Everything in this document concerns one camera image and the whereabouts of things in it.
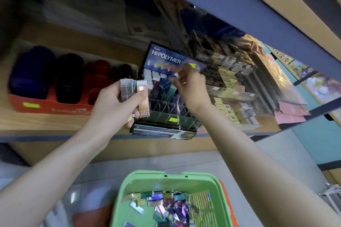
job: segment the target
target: display box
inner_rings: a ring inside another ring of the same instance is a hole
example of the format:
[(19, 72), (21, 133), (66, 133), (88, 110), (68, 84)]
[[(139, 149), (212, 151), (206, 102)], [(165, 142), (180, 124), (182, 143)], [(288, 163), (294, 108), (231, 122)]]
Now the display box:
[(229, 44), (229, 47), (237, 58), (230, 68), (231, 71), (242, 75), (249, 75), (258, 68), (246, 51), (232, 44)]
[(203, 72), (207, 92), (215, 97), (250, 102), (257, 98), (254, 93), (246, 92), (238, 83), (235, 72), (222, 67), (208, 67)]
[(149, 80), (150, 116), (135, 120), (130, 132), (133, 134), (191, 139), (201, 126), (200, 122), (188, 111), (176, 88), (164, 88), (160, 79), (169, 80), (176, 67), (189, 63), (203, 72), (206, 64), (160, 44), (151, 42), (146, 52), (142, 78)]
[(222, 65), (226, 59), (219, 44), (199, 31), (191, 32), (189, 46), (196, 59), (209, 65)]
[[(25, 51), (30, 50), (34, 46), (37, 46), (37, 44), (17, 40), (15, 44), (11, 48), (11, 52), (14, 53), (16, 56), (20, 56)], [(117, 61), (110, 58), (100, 57), (97, 55), (84, 53), (84, 52), (78, 52), (73, 51), (70, 49), (65, 48), (56, 48), (56, 47), (48, 47), (55, 55), (56, 58), (68, 54), (68, 53), (74, 53), (79, 55), (83, 58), (84, 63), (90, 62), (90, 61), (97, 61), (97, 60), (105, 60), (107, 61), (110, 66), (117, 67), (126, 63), (123, 63), (121, 61)], [(138, 75), (138, 66), (134, 64), (130, 64), (133, 71), (133, 77), (134, 79), (137, 78)], [(18, 95), (14, 95), (9, 92), (8, 97), (10, 100), (11, 105), (13, 108), (22, 113), (48, 113), (48, 114), (61, 114), (61, 115), (90, 115), (93, 105), (88, 104), (89, 100), (89, 90), (90, 86), (87, 83), (90, 83), (90, 81), (87, 81), (88, 75), (85, 74), (84, 84), (82, 88), (82, 94), (80, 101), (77, 104), (66, 104), (66, 103), (59, 103), (57, 101), (56, 96), (56, 86), (53, 84), (48, 89), (48, 94), (46, 99), (34, 99), (34, 98), (27, 98), (22, 97)]]

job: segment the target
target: green plastic basket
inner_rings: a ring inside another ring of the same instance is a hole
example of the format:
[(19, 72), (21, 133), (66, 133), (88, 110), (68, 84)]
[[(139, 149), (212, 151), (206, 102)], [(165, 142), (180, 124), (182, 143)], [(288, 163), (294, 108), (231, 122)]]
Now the green plastic basket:
[(131, 193), (181, 190), (191, 194), (191, 202), (202, 215), (193, 213), (196, 227), (232, 227), (231, 214), (218, 179), (208, 173), (167, 174), (164, 171), (137, 170), (122, 182), (118, 192), (110, 227), (122, 227), (125, 221), (135, 227), (155, 227), (154, 208), (142, 206), (141, 215), (130, 207), (131, 200), (121, 202)]

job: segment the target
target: blue display sign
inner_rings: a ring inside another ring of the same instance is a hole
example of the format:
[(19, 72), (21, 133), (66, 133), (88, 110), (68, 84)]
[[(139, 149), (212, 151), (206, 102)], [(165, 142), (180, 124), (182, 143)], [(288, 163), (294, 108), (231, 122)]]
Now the blue display sign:
[(200, 72), (202, 72), (207, 66), (206, 64), (184, 54), (159, 46), (155, 43), (151, 43), (147, 50), (144, 68), (169, 75), (183, 63), (189, 63), (193, 68), (200, 70)]

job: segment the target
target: hand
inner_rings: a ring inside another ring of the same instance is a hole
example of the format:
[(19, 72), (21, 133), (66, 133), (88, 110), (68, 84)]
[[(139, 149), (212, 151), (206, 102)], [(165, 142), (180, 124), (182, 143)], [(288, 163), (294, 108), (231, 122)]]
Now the hand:
[(204, 75), (188, 63), (181, 65), (174, 72), (179, 74), (179, 78), (172, 77), (170, 80), (179, 90), (181, 98), (192, 114), (197, 115), (200, 108), (211, 104)]
[[(114, 134), (127, 123), (131, 113), (139, 118), (136, 107), (147, 97), (143, 92), (135, 93), (125, 102), (119, 102), (120, 82), (102, 89), (92, 109), (91, 116), (83, 130), (90, 135), (96, 135), (96, 139), (104, 139), (109, 142)], [(134, 119), (127, 123), (130, 128)]]

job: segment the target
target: eraser package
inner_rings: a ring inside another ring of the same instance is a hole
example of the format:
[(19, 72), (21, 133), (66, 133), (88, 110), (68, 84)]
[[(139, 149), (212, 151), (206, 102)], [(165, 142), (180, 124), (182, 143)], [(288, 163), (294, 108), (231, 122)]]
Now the eraser package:
[(140, 118), (143, 117), (149, 117), (149, 100), (148, 100), (148, 87), (147, 87), (147, 81), (146, 80), (137, 80), (136, 81), (136, 86), (137, 86), (137, 92), (144, 92), (146, 94), (146, 99), (143, 100), (139, 104), (139, 113), (140, 113)]

